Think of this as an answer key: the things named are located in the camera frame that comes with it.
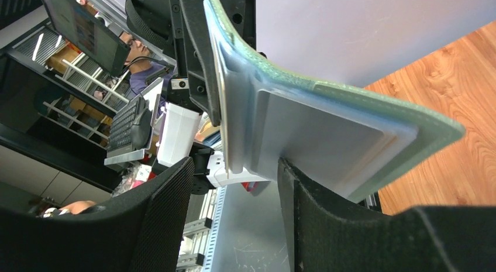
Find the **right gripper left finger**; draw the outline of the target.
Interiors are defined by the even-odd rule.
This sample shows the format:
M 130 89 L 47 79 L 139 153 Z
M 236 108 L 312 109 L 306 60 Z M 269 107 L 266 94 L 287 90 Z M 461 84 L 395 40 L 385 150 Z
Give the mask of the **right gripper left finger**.
M 72 215 L 1 209 L 2 271 L 175 271 L 194 162 Z

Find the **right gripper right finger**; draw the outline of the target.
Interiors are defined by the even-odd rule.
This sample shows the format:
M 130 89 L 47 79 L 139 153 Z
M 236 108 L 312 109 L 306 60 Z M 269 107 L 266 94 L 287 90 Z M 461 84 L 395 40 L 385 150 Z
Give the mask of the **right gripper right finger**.
M 389 216 L 286 159 L 277 175 L 291 271 L 495 270 L 493 206 L 417 206 Z

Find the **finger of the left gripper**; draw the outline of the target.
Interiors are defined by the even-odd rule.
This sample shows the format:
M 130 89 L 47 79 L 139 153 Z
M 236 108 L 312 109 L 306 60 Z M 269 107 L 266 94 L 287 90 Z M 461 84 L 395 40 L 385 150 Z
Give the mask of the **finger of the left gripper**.
M 221 124 L 218 82 L 206 23 L 204 0 L 179 0 L 185 35 L 187 74 L 191 101 L 206 112 L 212 124 Z

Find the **green card holder wallet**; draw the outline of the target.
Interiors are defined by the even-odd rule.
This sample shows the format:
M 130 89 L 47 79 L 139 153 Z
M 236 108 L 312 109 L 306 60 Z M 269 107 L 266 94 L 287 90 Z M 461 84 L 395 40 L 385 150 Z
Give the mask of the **green card holder wallet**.
M 359 202 L 463 137 L 455 120 L 397 98 L 284 70 L 203 1 L 221 105 L 216 186 L 277 179 L 279 159 Z

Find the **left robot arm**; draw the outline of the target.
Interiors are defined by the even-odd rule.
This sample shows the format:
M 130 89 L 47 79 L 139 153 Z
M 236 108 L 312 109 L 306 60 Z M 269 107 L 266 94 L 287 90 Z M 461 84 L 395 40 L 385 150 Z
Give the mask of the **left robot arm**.
M 261 177 L 242 171 L 229 175 L 225 155 L 195 141 L 201 116 L 221 124 L 218 76 L 204 11 L 204 0 L 125 0 L 129 29 L 175 59 L 177 76 L 165 81 L 167 101 L 156 163 L 170 167 L 184 157 L 194 161 L 193 193 L 230 184 L 251 191 Z

